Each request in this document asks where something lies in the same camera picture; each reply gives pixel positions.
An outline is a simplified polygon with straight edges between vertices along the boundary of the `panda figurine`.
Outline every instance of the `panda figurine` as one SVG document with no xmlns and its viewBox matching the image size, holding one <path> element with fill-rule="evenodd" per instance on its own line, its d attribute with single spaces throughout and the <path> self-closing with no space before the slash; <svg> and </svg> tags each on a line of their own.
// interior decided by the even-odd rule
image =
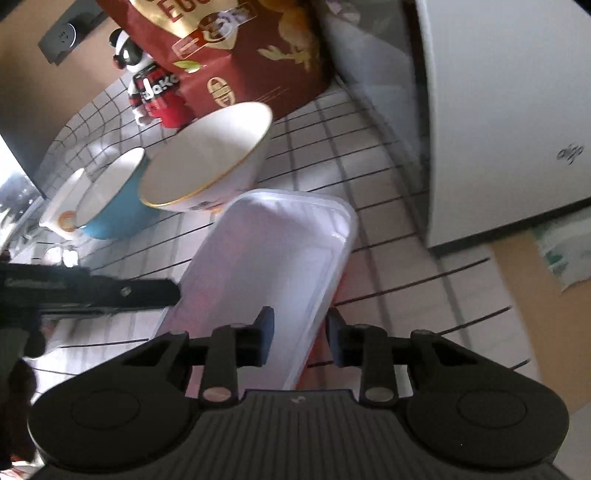
<svg viewBox="0 0 591 480">
<path fill-rule="evenodd" d="M 134 75 L 127 93 L 138 125 L 160 118 L 166 128 L 182 128 L 195 119 L 181 96 L 176 75 L 158 65 L 121 28 L 111 34 L 109 43 L 115 49 L 115 66 Z"/>
</svg>

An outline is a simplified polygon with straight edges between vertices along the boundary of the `white ceramic bowl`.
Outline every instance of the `white ceramic bowl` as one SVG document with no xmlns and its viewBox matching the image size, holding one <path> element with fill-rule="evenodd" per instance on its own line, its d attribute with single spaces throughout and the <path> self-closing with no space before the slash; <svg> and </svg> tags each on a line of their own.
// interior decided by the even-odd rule
<svg viewBox="0 0 591 480">
<path fill-rule="evenodd" d="M 272 121 L 267 105 L 244 102 L 189 125 L 150 162 L 139 187 L 142 202 L 173 212 L 214 209 L 250 190 Z"/>
<path fill-rule="evenodd" d="M 39 220 L 39 226 L 49 228 L 66 240 L 73 240 L 77 235 L 80 235 L 79 231 L 74 228 L 71 229 L 72 231 L 65 231 L 63 227 L 66 222 L 71 222 L 73 227 L 74 213 L 89 187 L 88 175 L 83 168 L 79 168 L 66 180 L 49 202 Z M 71 215 L 68 216 L 68 220 L 65 216 L 69 212 Z"/>
</svg>

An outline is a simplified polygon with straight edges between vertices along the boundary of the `orange logo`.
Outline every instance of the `orange logo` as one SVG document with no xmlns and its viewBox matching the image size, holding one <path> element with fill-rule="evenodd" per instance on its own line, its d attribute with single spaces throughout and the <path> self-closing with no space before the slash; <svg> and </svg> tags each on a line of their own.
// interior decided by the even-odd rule
<svg viewBox="0 0 591 480">
<path fill-rule="evenodd" d="M 223 78 L 210 78 L 207 81 L 207 91 L 212 94 L 213 100 L 221 107 L 231 106 L 236 103 L 236 96 L 232 88 Z"/>
</svg>

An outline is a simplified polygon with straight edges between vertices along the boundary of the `red object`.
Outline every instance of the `red object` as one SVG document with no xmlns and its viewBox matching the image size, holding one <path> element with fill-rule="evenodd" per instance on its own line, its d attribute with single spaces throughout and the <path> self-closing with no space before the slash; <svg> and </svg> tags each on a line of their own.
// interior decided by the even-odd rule
<svg viewBox="0 0 591 480">
<path fill-rule="evenodd" d="M 257 101 L 275 119 L 332 78 L 309 0 L 98 0 L 130 38 L 180 79 L 198 117 Z"/>
<path fill-rule="evenodd" d="M 180 95 L 176 75 L 153 63 L 134 75 L 133 82 L 139 93 L 129 96 L 129 102 L 136 108 L 142 100 L 154 118 L 161 118 L 166 128 L 180 128 L 195 119 L 195 114 Z"/>
</svg>

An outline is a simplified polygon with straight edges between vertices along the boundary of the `wall socket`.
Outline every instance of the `wall socket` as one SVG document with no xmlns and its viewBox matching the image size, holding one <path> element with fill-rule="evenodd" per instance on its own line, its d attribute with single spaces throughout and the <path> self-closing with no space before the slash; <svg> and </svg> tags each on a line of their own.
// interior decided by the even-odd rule
<svg viewBox="0 0 591 480">
<path fill-rule="evenodd" d="M 43 36 L 39 48 L 49 63 L 59 65 L 106 18 L 96 0 L 76 0 Z"/>
</svg>

